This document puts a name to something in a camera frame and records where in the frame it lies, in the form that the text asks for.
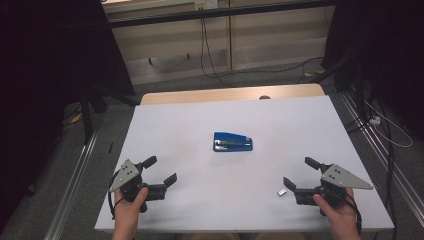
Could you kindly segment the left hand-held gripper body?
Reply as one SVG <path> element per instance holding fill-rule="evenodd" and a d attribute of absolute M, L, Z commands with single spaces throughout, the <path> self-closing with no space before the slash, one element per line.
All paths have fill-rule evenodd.
<path fill-rule="evenodd" d="M 129 159 L 126 159 L 110 180 L 109 194 L 112 194 L 116 189 L 120 189 L 123 198 L 132 202 L 140 189 L 147 188 L 149 191 L 146 198 L 147 201 L 164 200 L 167 192 L 165 184 L 163 182 L 154 185 L 145 183 L 142 179 L 143 170 L 142 162 L 134 164 Z"/>

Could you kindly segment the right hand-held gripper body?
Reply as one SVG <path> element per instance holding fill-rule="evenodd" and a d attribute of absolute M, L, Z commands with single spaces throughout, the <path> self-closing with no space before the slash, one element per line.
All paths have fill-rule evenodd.
<path fill-rule="evenodd" d="M 316 206 L 313 195 L 322 196 L 331 207 L 338 207 L 345 200 L 347 188 L 372 190 L 373 186 L 350 171 L 336 164 L 320 163 L 320 185 L 313 189 L 297 188 L 293 192 L 298 205 Z"/>

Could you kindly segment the blue stapler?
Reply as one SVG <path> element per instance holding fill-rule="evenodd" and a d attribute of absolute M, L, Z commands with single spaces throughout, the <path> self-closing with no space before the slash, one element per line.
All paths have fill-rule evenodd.
<path fill-rule="evenodd" d="M 215 132 L 213 150 L 215 152 L 252 151 L 253 140 L 244 135 L 228 132 Z"/>

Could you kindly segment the person's left hand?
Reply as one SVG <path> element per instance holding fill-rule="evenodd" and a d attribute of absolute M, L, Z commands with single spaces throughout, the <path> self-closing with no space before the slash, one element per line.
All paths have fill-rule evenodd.
<path fill-rule="evenodd" d="M 149 191 L 142 188 L 132 202 L 123 198 L 122 192 L 117 189 L 115 195 L 115 229 L 134 230 L 138 226 L 140 207 L 145 202 Z"/>

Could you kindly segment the person's right hand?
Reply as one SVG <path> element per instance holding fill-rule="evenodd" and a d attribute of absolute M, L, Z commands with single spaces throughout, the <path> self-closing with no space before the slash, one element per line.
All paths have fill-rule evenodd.
<path fill-rule="evenodd" d="M 331 232 L 342 229 L 357 231 L 356 212 L 350 206 L 343 204 L 338 208 L 333 208 L 318 194 L 313 195 L 313 200 L 327 216 Z"/>

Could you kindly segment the white table board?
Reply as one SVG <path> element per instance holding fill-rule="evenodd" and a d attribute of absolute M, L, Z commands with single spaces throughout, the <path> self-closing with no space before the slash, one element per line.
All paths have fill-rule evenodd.
<path fill-rule="evenodd" d="M 215 132 L 247 136 L 253 150 L 215 152 Z M 305 157 L 369 177 L 327 96 L 138 106 L 119 159 L 150 156 L 157 162 L 145 182 L 174 173 L 177 181 L 140 215 L 146 232 L 326 231 L 318 208 L 298 205 L 291 191 L 277 195 L 283 178 L 318 186 Z"/>

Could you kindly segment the black stand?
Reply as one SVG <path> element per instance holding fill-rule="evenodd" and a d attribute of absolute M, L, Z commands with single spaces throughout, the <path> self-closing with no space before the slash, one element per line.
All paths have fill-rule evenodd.
<path fill-rule="evenodd" d="M 82 94 L 80 99 L 81 113 L 84 125 L 84 144 L 87 145 L 90 139 L 94 135 L 94 128 L 91 120 L 90 109 L 93 109 L 95 113 L 105 113 L 108 105 L 103 99 L 104 96 L 109 96 L 119 102 L 122 102 L 128 106 L 137 106 L 138 102 L 130 99 L 129 97 L 119 94 L 116 91 L 107 89 L 106 87 L 87 84 L 82 88 Z"/>

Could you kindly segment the wooden table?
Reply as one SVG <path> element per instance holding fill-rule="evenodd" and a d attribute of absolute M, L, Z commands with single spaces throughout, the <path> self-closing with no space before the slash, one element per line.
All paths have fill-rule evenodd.
<path fill-rule="evenodd" d="M 154 105 L 239 100 L 270 100 L 324 95 L 324 90 L 319 84 L 290 84 L 148 93 L 142 97 L 140 104 Z"/>

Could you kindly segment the black curtain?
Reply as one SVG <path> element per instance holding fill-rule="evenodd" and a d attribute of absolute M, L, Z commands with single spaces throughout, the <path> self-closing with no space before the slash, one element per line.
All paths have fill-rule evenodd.
<path fill-rule="evenodd" d="M 346 56 L 336 88 L 347 89 L 361 66 L 374 94 L 424 141 L 424 0 L 338 0 L 321 66 Z"/>
<path fill-rule="evenodd" d="M 102 0 L 0 0 L 0 233 L 48 161 L 65 108 L 133 92 Z"/>

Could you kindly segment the black horizontal bar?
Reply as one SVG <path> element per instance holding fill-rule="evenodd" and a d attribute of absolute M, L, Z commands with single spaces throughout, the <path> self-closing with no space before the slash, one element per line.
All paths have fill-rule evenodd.
<path fill-rule="evenodd" d="M 227 16 L 238 16 L 277 11 L 301 10 L 318 7 L 335 6 L 339 0 L 295 0 L 284 3 L 261 4 L 241 7 L 229 7 L 212 10 L 197 10 L 182 13 L 172 13 L 149 17 L 130 17 L 110 20 L 110 28 L 122 28 L 140 25 L 151 25 L 159 23 L 179 22 L 188 20 L 199 20 Z"/>

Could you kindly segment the aluminium floor rail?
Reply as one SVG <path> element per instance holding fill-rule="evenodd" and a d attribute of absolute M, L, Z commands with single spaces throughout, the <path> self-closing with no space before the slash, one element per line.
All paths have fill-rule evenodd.
<path fill-rule="evenodd" d="M 412 176 L 412 172 L 419 169 L 414 163 L 418 158 L 414 147 L 420 142 L 414 140 L 408 130 L 400 123 L 396 123 L 393 117 L 389 117 L 379 102 L 373 105 L 370 101 L 364 100 L 367 116 L 361 118 L 359 104 L 354 101 L 351 94 L 342 93 L 341 98 L 357 125 L 353 132 L 359 131 L 365 137 L 386 171 L 385 183 L 379 186 L 385 193 L 383 204 L 389 207 L 392 215 L 395 215 L 393 191 L 397 190 L 417 221 L 424 227 L 424 190 L 421 191 L 413 185 L 414 180 L 424 181 L 424 170 L 419 177 Z M 371 116 L 378 116 L 381 123 L 378 126 L 371 125 L 369 123 Z"/>
<path fill-rule="evenodd" d="M 91 157 L 92 151 L 96 144 L 97 136 L 98 131 L 94 130 L 91 136 L 84 143 L 76 167 L 72 173 L 71 179 L 68 182 L 64 195 L 60 200 L 59 206 L 53 216 L 53 219 L 49 225 L 44 240 L 60 240 L 62 232 L 65 228 L 66 221 L 69 217 L 70 210 L 72 209 L 76 194 L 81 184 L 83 174 L 86 170 L 87 163 Z"/>

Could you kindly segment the white wall outlet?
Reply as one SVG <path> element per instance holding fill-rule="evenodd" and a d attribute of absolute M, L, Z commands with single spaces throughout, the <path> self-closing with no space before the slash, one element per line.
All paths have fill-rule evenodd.
<path fill-rule="evenodd" d="M 196 0 L 194 2 L 196 10 L 211 10 L 218 8 L 218 0 Z"/>

